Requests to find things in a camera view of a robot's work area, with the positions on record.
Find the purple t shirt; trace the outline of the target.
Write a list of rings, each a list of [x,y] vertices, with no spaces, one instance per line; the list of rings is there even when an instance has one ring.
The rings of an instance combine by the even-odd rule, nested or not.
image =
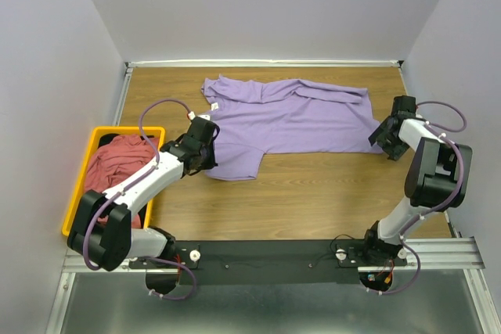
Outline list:
[[[382,152],[369,143],[380,124],[365,88],[220,76],[205,80],[201,91],[220,128],[214,142],[217,167],[206,173],[210,178],[255,179],[266,154]]]

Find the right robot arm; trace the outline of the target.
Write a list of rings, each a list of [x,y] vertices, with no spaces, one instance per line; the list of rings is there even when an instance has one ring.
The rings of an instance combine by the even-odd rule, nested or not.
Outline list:
[[[423,105],[447,107],[460,117],[458,128],[431,122],[418,114]],[[394,97],[390,115],[369,136],[396,161],[411,149],[414,152],[404,183],[404,197],[384,219],[366,231],[364,257],[394,259],[404,248],[411,231],[438,212],[462,204],[473,157],[473,149],[451,139],[466,129],[467,119],[459,109],[445,102],[418,103],[408,95]]]

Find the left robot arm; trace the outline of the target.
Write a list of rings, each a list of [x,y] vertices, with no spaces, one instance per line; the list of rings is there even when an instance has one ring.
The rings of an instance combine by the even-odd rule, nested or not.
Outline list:
[[[216,167],[214,140],[219,126],[195,117],[188,131],[164,144],[130,178],[103,193],[87,191],[80,199],[67,245],[86,266],[112,271],[126,259],[175,259],[175,238],[159,228],[133,228],[132,220],[170,184]]]

